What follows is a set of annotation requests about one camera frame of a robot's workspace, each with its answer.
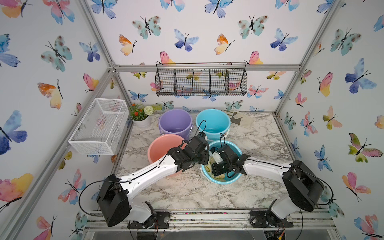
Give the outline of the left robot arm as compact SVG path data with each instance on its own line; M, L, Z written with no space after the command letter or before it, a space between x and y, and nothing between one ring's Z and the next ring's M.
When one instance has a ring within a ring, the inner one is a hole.
M159 160L137 172L120 178L112 174L100 180L102 186L97 203L107 226L114 227L124 220L153 221L156 215L153 207L148 203L134 204L133 199L165 177L184 172L195 164L206 165L209 152L209 143L196 136L191 141L183 140L180 146L171 148Z

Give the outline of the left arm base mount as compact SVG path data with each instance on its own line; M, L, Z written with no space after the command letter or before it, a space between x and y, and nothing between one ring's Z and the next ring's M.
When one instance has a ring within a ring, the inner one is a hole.
M131 230L144 230L144 229L168 229L171 222L170 212L156 212L156 215L152 215L143 223L137 221L129 221L128 229Z

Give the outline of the pink plastic bucket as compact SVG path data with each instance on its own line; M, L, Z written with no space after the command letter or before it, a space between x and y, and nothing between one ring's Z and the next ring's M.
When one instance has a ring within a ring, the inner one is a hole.
M152 164L157 160L162 160L171 148L180 146L183 140L184 138L173 134L166 134L156 138L148 148L147 157L149 162Z

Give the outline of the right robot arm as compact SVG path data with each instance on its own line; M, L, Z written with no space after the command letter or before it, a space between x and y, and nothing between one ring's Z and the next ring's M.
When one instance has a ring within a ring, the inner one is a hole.
M210 150L214 158L212 173L214 176L235 173L260 176L284 185L287 194L273 201L265 213L270 226L278 226L290 214L302 210L312 212L323 191L325 182L315 176L302 161L291 164L278 164L263 161L249 155L238 156L228 145Z

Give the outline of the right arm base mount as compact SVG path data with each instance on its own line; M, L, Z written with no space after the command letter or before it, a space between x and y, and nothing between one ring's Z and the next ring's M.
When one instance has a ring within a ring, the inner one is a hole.
M253 228L293 228L293 220L279 219L269 210L250 211L250 224Z

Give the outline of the yellow microfiber cloth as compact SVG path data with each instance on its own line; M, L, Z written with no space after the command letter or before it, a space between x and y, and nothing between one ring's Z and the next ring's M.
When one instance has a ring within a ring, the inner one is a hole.
M214 180L217 180L219 182L224 182L225 181L225 174L217 175L217 170L216 170L217 164L215 163L214 159L212 157L209 158L208 164L204 166L204 169L208 173L208 175L213 178Z

